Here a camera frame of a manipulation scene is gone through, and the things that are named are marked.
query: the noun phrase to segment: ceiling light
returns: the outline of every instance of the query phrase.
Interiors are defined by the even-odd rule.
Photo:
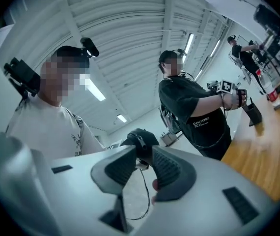
[[[188,41],[186,43],[185,47],[185,53],[188,54],[189,48],[191,47],[191,44],[193,43],[194,35],[192,33],[189,34],[188,36]]]
[[[217,49],[217,47],[218,47],[219,43],[220,43],[220,40],[218,40],[217,44],[215,45],[215,47],[214,47],[214,49],[213,49],[213,51],[212,51],[212,53],[211,53],[210,57],[212,57],[212,56],[214,55],[215,50]]]
[[[106,99],[91,79],[85,79],[85,88],[87,88],[99,101]]]
[[[199,77],[199,75],[201,74],[202,70],[200,70],[200,72],[198,73],[197,77],[195,78],[195,80],[197,80],[197,78]]]
[[[127,122],[124,116],[122,115],[117,115],[117,118],[120,119],[122,122]]]

